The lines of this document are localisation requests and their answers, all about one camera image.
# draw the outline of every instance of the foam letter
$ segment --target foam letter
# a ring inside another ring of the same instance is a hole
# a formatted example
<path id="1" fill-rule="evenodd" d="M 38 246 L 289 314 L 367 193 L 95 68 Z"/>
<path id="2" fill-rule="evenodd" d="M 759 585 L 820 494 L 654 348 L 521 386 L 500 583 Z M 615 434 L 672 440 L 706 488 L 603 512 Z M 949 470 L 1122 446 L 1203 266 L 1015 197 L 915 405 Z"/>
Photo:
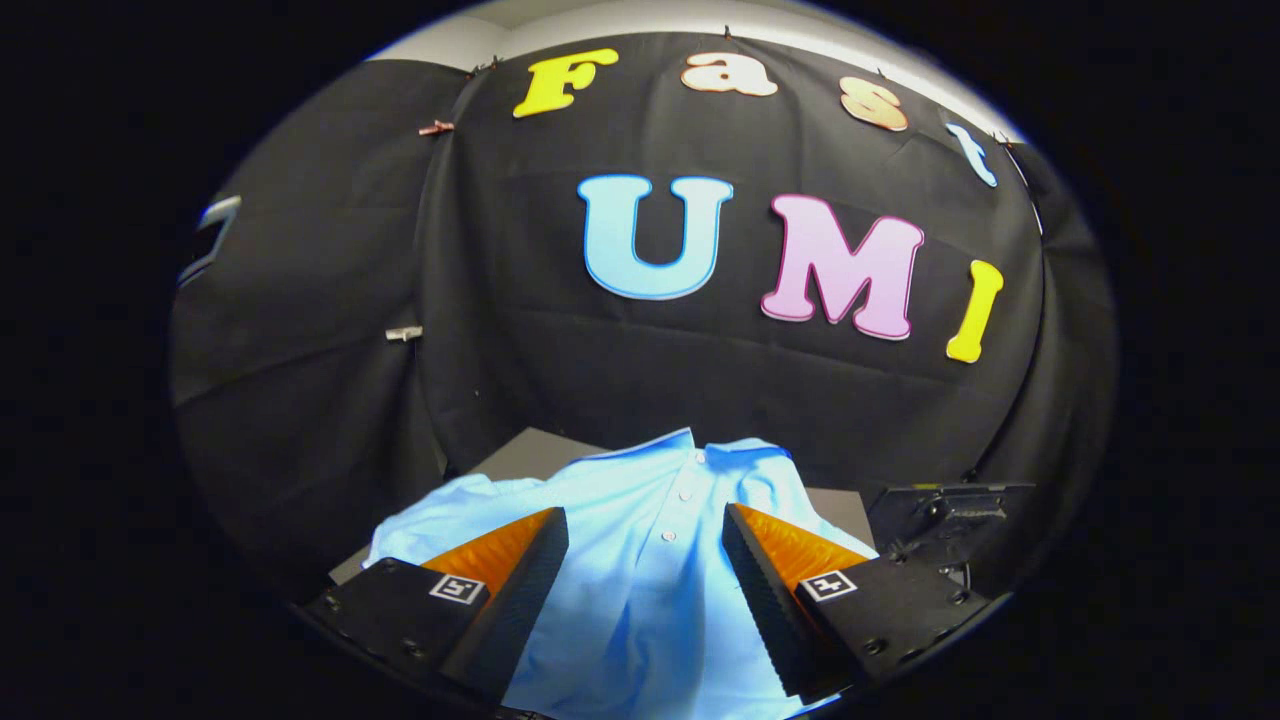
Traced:
<path id="1" fill-rule="evenodd" d="M 973 172 L 978 173 L 982 182 L 989 184 L 991 187 L 996 187 L 996 174 L 988 170 L 987 165 L 982 161 L 982 159 L 987 156 L 987 151 L 983 150 L 982 146 L 978 145 L 978 141 L 969 135 L 969 131 L 963 127 L 955 123 L 947 123 L 947 131 L 956 136 L 956 140 L 960 141 L 960 147 L 964 147 L 964 156 L 969 159 L 969 167 L 973 168 Z"/>
<path id="2" fill-rule="evenodd" d="M 947 357 L 961 363 L 977 363 L 982 355 L 982 334 L 991 319 L 991 306 L 996 293 L 1005 287 L 1005 277 L 989 263 L 974 260 L 969 264 L 969 274 L 973 275 L 969 307 L 964 311 L 960 332 L 947 341 Z"/>
<path id="3" fill-rule="evenodd" d="M 534 79 L 529 83 L 529 95 L 524 102 L 516 105 L 512 114 L 525 118 L 568 108 L 573 104 L 573 96 L 564 92 L 566 83 L 572 83 L 573 90 L 582 90 L 595 79 L 595 63 L 612 65 L 617 61 L 618 53 L 604 49 L 534 63 L 529 65 L 529 72 L 534 73 Z"/>
<path id="4" fill-rule="evenodd" d="M 884 129 L 906 129 L 906 115 L 897 109 L 902 104 L 897 95 L 855 77 L 840 78 L 840 90 L 845 92 L 840 96 L 840 104 L 850 115 Z"/>
<path id="5" fill-rule="evenodd" d="M 733 53 L 701 53 L 689 58 L 692 67 L 685 70 L 680 79 L 694 90 L 705 92 L 724 92 L 736 90 L 742 95 L 765 96 L 778 91 L 769 82 L 764 64 L 746 55 Z"/>
<path id="6" fill-rule="evenodd" d="M 219 200 L 205 210 L 205 214 L 200 218 L 200 224 L 196 225 L 197 236 L 201 231 L 212 228 L 219 223 L 220 228 L 205 254 L 192 260 L 191 264 L 183 268 L 182 273 L 178 274 L 179 288 L 196 279 L 214 264 L 214 260 L 218 259 L 218 251 L 221 249 L 223 240 L 227 237 L 227 233 L 232 229 L 232 223 L 239 213 L 239 206 L 241 196 L 237 195 L 234 197 Z M 204 243 L 197 241 L 196 246 L 192 247 L 192 251 L 198 252 L 200 250 L 204 250 Z"/>
<path id="7" fill-rule="evenodd" d="M 911 323 L 906 304 L 911 295 L 915 251 L 924 243 L 920 228 L 899 218 L 879 218 L 850 252 L 836 215 L 823 200 L 780 195 L 773 210 L 782 215 L 785 238 L 777 290 L 760 300 L 764 314 L 803 323 L 814 314 L 809 301 L 809 273 L 818 279 L 828 323 L 838 323 L 867 290 L 867 302 L 854 313 L 854 327 L 872 337 L 906 340 Z"/>
<path id="8" fill-rule="evenodd" d="M 680 258 L 653 265 L 636 256 L 636 211 L 653 183 L 639 176 L 596 176 L 577 186 L 586 200 L 586 272 L 600 287 L 635 300 L 672 300 L 707 284 L 716 270 L 719 208 L 733 186 L 714 178 L 676 178 L 671 192 L 685 201 Z"/>

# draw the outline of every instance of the pink letter m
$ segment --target pink letter m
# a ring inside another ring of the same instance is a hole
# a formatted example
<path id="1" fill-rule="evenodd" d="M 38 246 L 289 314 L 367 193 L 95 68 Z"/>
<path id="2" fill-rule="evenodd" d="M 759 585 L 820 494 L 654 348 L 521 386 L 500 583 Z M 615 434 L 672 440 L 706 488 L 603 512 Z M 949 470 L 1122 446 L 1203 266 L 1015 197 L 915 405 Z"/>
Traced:
<path id="1" fill-rule="evenodd" d="M 786 229 L 778 287 L 760 300 L 765 315 L 792 323 L 813 318 L 808 297 L 813 272 L 831 324 L 838 323 L 870 286 L 865 305 L 854 313 L 854 327 L 884 340 L 906 340 L 911 334 L 906 302 L 915 251 L 924 243 L 920 228 L 899 218 L 879 218 L 858 250 L 850 252 L 826 201 L 780 195 L 773 199 L 773 210 L 782 215 Z"/>

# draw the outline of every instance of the light blue shirt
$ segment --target light blue shirt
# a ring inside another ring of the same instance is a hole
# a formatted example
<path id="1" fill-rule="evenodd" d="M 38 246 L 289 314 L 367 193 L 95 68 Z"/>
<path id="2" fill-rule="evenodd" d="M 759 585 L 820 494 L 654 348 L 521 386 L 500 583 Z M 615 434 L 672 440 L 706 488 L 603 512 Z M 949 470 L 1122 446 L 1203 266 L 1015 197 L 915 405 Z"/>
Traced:
<path id="1" fill-rule="evenodd" d="M 556 720 L 771 720 L 826 705 L 838 696 L 805 706 L 782 689 L 721 543 L 730 502 L 876 557 L 818 516 L 786 450 L 698 450 L 686 428 L 545 482 L 456 478 L 379 525 L 364 566 L 426 562 L 563 507 L 568 551 L 503 705 Z"/>

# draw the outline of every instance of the yellow letter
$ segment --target yellow letter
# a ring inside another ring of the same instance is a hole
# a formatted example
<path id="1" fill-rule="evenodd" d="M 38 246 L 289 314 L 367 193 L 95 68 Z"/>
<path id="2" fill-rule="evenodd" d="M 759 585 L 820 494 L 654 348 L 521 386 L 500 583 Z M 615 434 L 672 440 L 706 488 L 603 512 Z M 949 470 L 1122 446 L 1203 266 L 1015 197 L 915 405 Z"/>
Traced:
<path id="1" fill-rule="evenodd" d="M 618 61 L 616 50 L 591 50 L 563 58 L 552 58 L 541 63 L 529 65 L 529 72 L 534 73 L 534 79 L 529 83 L 529 95 L 525 101 L 516 105 L 513 115 L 524 118 L 559 110 L 573 104 L 573 96 L 564 92 L 566 83 L 573 83 L 573 90 L 582 90 L 595 79 L 595 65 L 612 65 Z"/>
<path id="2" fill-rule="evenodd" d="M 840 78 L 840 90 L 845 92 L 840 96 L 840 104 L 850 115 L 884 129 L 906 129 L 906 115 L 897 109 L 901 105 L 897 95 L 855 77 Z"/>
<path id="3" fill-rule="evenodd" d="M 974 260 L 969 264 L 969 273 L 973 275 L 969 307 L 964 311 L 960 332 L 947 341 L 947 357 L 961 363 L 977 363 L 982 355 L 982 333 L 987 332 L 991 306 L 996 302 L 996 293 L 1005 287 L 1005 275 L 989 263 Z"/>

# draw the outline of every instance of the shirt collar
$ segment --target shirt collar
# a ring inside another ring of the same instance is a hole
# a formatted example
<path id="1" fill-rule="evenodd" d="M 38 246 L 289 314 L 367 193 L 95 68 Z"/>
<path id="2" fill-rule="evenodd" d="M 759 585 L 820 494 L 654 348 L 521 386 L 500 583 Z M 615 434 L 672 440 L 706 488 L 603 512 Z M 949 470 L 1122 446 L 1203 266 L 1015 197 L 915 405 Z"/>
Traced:
<path id="1" fill-rule="evenodd" d="M 669 450 L 684 450 L 684 451 L 698 448 L 698 445 L 694 442 L 692 428 L 681 428 L 678 430 L 667 433 L 664 436 L 657 437 L 654 439 L 650 439 L 648 442 L 632 447 L 627 447 L 623 450 L 614 450 L 612 452 L 602 452 L 599 455 L 588 455 L 586 457 L 580 457 L 573 462 L 582 462 L 586 460 L 605 460 L 609 457 L 622 457 L 626 455 L 654 450 L 659 446 Z M 759 438 L 744 438 L 723 443 L 709 442 L 707 443 L 707 450 L 713 452 L 750 452 L 755 450 L 777 450 L 786 454 L 787 457 L 791 457 L 791 454 L 787 452 L 785 448 L 781 448 L 773 445 L 772 442 L 764 442 L 763 439 Z"/>

